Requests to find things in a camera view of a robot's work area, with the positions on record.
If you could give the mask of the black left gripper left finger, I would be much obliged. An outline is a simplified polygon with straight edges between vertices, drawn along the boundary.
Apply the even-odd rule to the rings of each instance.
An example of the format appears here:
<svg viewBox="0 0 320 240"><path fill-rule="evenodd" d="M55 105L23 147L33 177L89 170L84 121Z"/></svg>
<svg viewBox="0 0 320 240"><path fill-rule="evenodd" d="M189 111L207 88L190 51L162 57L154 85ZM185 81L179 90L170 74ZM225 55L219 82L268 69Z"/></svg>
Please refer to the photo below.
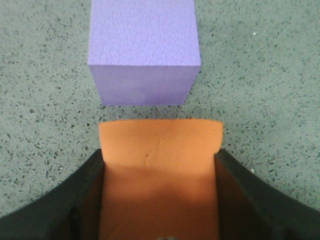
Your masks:
<svg viewBox="0 0 320 240"><path fill-rule="evenodd" d="M66 180L0 219L2 240L97 240L105 164L97 149Z"/></svg>

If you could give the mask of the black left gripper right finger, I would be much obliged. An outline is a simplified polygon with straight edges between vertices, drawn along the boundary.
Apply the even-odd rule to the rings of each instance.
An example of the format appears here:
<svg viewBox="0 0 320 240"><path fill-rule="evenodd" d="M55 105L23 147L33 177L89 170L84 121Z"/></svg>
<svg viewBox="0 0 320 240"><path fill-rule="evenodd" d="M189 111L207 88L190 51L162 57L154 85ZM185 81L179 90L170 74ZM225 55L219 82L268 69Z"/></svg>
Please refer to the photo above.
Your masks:
<svg viewBox="0 0 320 240"><path fill-rule="evenodd" d="M272 187L221 149L214 156L222 240L318 240L320 212Z"/></svg>

